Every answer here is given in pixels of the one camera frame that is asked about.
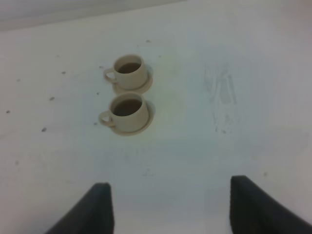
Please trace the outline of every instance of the beige saucer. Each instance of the beige saucer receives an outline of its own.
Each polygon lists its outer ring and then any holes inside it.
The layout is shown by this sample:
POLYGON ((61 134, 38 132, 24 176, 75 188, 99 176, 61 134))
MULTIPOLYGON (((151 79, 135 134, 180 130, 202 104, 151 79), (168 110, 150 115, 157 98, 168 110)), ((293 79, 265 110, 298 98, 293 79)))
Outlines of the beige saucer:
POLYGON ((141 132, 143 132, 145 129, 147 129, 148 128, 148 126, 150 126, 150 124, 152 123, 152 121, 153 121, 153 118, 154 118, 154 112, 153 112, 153 109, 152 109, 152 107, 150 106, 150 104, 146 104, 146 106, 147 106, 147 110, 148 110, 148 113, 149 113, 149 118, 148 118, 148 121, 147 121, 147 123, 141 128, 141 129, 139 129, 139 130, 136 130, 136 131, 134 131, 134 132, 122 132, 122 131, 120 131, 119 129, 117 129, 115 126, 114 127, 111 127, 110 129, 114 132, 114 133, 116 133, 116 134, 118 134, 118 135, 120 135, 120 136, 132 136, 132 135, 136 135, 136 134, 139 134, 139 133, 141 133, 141 132))
POLYGON ((122 94, 125 92, 129 92, 129 91, 133 91, 139 94, 143 94, 145 93, 147 90, 149 90, 149 88, 152 86, 153 83, 153 77, 152 74, 150 72, 148 72, 148 77, 147 77, 147 81, 139 88, 137 89, 132 89, 132 90, 126 90, 121 88, 118 83, 114 83, 113 84, 113 90, 115 92, 115 94, 122 94))

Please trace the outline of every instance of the white table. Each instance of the white table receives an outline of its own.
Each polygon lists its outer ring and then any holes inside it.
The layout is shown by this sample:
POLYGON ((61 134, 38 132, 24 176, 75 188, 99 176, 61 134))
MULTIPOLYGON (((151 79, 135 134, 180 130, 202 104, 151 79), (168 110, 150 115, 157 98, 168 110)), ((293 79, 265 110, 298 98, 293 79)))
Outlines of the white table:
POLYGON ((229 234, 232 175, 312 223, 312 18, 268 2, 190 0, 1 33, 0 233, 41 234, 107 181, 116 234, 229 234), (156 114, 122 137, 94 123, 115 96, 99 67, 128 53, 153 69, 156 114))

